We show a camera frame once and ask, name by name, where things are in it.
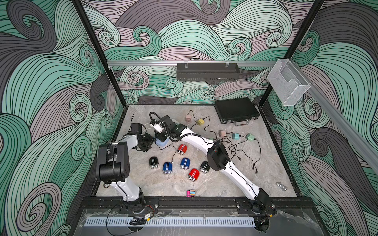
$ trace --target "marble floor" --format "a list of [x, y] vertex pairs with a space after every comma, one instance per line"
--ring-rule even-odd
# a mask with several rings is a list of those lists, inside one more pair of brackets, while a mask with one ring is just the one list
[[[252, 161], [246, 157], [242, 151], [238, 151], [237, 155], [241, 158], [239, 160], [234, 157], [232, 161], [235, 166], [254, 184], [264, 189], [272, 197], [295, 197], [296, 194], [290, 180], [286, 174], [284, 166], [278, 156], [276, 148], [269, 136], [268, 130], [265, 126], [261, 116], [257, 120], [251, 121], [246, 126], [235, 126], [234, 124], [221, 124], [214, 106], [185, 106], [185, 105], [132, 105], [127, 110], [126, 117], [123, 121], [118, 139], [126, 134], [130, 127], [131, 116], [134, 114], [133, 122], [146, 124], [150, 122], [149, 113], [156, 112], [160, 117], [169, 115], [171, 119], [191, 127], [195, 122], [186, 122], [185, 115], [192, 110], [196, 119], [210, 116], [210, 125], [207, 130], [212, 130], [218, 133], [219, 130], [226, 132], [239, 133], [246, 136], [248, 133], [253, 134], [260, 142], [261, 159], [256, 163], [258, 173], [252, 170]], [[209, 118], [205, 119], [205, 124], [202, 126], [195, 125], [193, 131], [206, 138], [214, 138], [215, 134], [207, 132], [204, 127], [208, 124]], [[148, 129], [148, 133], [153, 135], [153, 129]], [[240, 140], [232, 140], [237, 144], [244, 141], [245, 138], [240, 137]], [[174, 143], [175, 148], [184, 142]], [[148, 152], [141, 152], [132, 149], [129, 152], [130, 158], [130, 175], [129, 177], [140, 186], [145, 196], [186, 196], [187, 190], [195, 190], [196, 196], [221, 196], [221, 197], [237, 197], [244, 196], [243, 192], [233, 184], [228, 177], [210, 169], [208, 174], [200, 174], [195, 182], [187, 179], [187, 175], [192, 168], [199, 168], [201, 163], [207, 160], [203, 152], [195, 149], [193, 146], [187, 144], [188, 149], [184, 156], [175, 154], [173, 163], [173, 173], [171, 175], [164, 175], [162, 173], [162, 165], [164, 162], [170, 162], [175, 150], [172, 146], [160, 150], [156, 144]], [[257, 141], [246, 141], [237, 146], [237, 149], [242, 149], [254, 161], [259, 159], [259, 145]], [[159, 160], [160, 167], [158, 169], [150, 169], [149, 159], [156, 156]], [[181, 159], [187, 157], [190, 159], [189, 170], [180, 169], [179, 165]], [[282, 191], [276, 182], [281, 182], [288, 188]], [[112, 188], [104, 188], [101, 182], [97, 196], [117, 196], [118, 192]]]

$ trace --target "ventilation grille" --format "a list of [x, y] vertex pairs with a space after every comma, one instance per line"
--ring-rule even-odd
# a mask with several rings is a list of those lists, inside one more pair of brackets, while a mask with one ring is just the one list
[[240, 75], [236, 63], [177, 63], [178, 81], [237, 81]]
[[[132, 226], [130, 217], [109, 217], [108, 227]], [[106, 216], [88, 217], [84, 226], [106, 226]], [[255, 227], [252, 217], [154, 217], [144, 226], [153, 227]]]

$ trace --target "wire mesh basket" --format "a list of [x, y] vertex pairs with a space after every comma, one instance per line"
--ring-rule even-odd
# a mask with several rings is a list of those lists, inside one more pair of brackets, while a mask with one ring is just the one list
[[294, 106], [310, 88], [300, 67], [289, 59], [278, 59], [268, 80], [284, 106]]

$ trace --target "swirl pattern wall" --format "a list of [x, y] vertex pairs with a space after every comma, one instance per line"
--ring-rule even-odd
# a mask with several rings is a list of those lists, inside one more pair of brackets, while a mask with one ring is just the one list
[[[82, 0], [108, 60], [283, 58], [312, 1]], [[129, 104], [258, 103], [271, 68], [241, 68], [237, 82], [177, 82], [175, 67], [113, 67]]]
[[[378, 152], [377, 6], [328, 2], [292, 60]], [[376, 236], [378, 176], [311, 94], [283, 107], [272, 92], [263, 111], [302, 194], [313, 198], [330, 235]]]
[[67, 235], [121, 103], [71, 0], [2, 1], [0, 67], [0, 232]]

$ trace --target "gray swirl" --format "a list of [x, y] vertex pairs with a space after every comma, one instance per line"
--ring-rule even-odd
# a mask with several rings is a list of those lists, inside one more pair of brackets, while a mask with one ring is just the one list
[[26, 214], [30, 203], [32, 203], [32, 201], [35, 198], [43, 194], [50, 194], [53, 204], [51, 206], [50, 214], [48, 215], [47, 219], [43, 222], [43, 224], [40, 226], [40, 228], [37, 230], [37, 232], [34, 234], [34, 236], [45, 236], [47, 234], [51, 224], [53, 223], [53, 220], [58, 214], [60, 204], [62, 203], [62, 193], [59, 189], [59, 186], [49, 182], [38, 185], [29, 193], [29, 195], [25, 198], [24, 202], [22, 203], [20, 210], [17, 214], [17, 227], [20, 231], [28, 232], [40, 224], [46, 212], [46, 205], [44, 203], [37, 203], [31, 209], [28, 218], [32, 218], [32, 220], [28, 220], [26, 218]]

